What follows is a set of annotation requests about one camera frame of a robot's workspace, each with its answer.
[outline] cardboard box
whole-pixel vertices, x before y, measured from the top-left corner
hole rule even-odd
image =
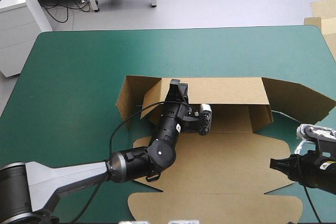
[[[269,78],[175,78],[188,83],[189,103],[212,106],[210,133],[181,134],[176,162],[153,183],[163,193],[135,193],[129,207],[136,220],[152,224],[172,219],[201,223],[297,222],[302,203],[296,197],[264,195],[292,182],[269,168],[269,159],[290,155],[287,143],[254,132],[273,121],[271,109],[315,124],[336,102],[301,84]],[[171,78],[127,76],[117,107],[125,120],[135,110],[164,101]],[[162,107],[141,118],[156,123]],[[134,146],[148,145],[149,137]]]
[[[305,18],[305,25],[320,29],[331,54],[336,60],[336,0],[320,0],[310,3],[314,17]]]

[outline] green table surface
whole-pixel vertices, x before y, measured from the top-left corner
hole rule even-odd
[[[336,99],[335,62],[312,26],[43,33],[0,118],[0,164],[62,166],[107,158],[110,134],[121,121],[115,103],[127,74],[270,77],[302,83]],[[320,124],[336,127],[336,110]],[[258,133],[287,141],[293,151],[297,126],[275,114],[275,122]],[[146,120],[135,119],[130,133],[122,128],[117,134],[115,149],[131,147],[150,132]],[[136,182],[103,184],[80,221],[132,219],[127,198],[135,191],[154,189]],[[62,199],[55,214],[62,222],[71,220],[91,192]],[[310,192],[322,221],[335,221],[335,196]],[[299,197],[305,206],[300,221],[316,221],[297,183],[271,194]]]

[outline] label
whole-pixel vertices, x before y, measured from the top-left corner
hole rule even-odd
[[[336,163],[335,161],[327,161],[327,162],[324,162],[321,166],[320,166],[320,169],[321,170],[325,170],[328,168],[329,165],[333,164],[333,163]]]
[[[176,125],[176,130],[178,131],[178,133],[181,132],[181,126],[179,124]]]

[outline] gray floor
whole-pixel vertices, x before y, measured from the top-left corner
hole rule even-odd
[[[113,0],[100,1],[98,13],[70,12],[65,24],[48,19],[55,31],[302,25],[312,16],[313,1],[318,0],[157,0],[151,8],[150,0]],[[52,14],[66,17],[62,8]],[[16,79],[0,76],[0,113]]]

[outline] white cabinet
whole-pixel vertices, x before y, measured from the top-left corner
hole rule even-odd
[[[52,31],[37,0],[0,1],[0,71],[21,73],[36,37]]]

